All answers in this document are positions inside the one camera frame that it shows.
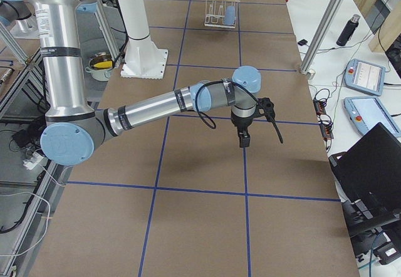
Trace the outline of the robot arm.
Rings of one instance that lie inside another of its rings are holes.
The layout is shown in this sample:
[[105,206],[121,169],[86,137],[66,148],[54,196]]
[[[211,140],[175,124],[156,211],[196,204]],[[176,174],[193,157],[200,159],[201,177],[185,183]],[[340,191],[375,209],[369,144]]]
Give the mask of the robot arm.
[[1,0],[1,23],[15,38],[39,38],[36,16],[24,0]]
[[202,81],[152,98],[149,87],[135,77],[159,80],[164,76],[167,50],[152,41],[143,0],[118,0],[127,31],[125,62],[112,75],[100,108],[87,102],[76,12],[82,0],[28,0],[34,7],[40,53],[48,85],[50,108],[40,138],[44,155],[64,166],[88,160],[107,140],[176,113],[201,115],[230,107],[241,147],[250,142],[248,126],[261,101],[261,74],[252,66],[237,68],[230,78]]

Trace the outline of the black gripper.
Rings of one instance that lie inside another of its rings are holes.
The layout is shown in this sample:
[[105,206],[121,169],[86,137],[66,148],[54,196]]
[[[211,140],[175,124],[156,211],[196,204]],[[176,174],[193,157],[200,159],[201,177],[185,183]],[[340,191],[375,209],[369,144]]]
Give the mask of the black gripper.
[[251,117],[232,116],[231,122],[237,128],[237,134],[239,137],[239,146],[249,147],[251,142],[251,136],[248,132],[248,127],[252,124],[253,119]]

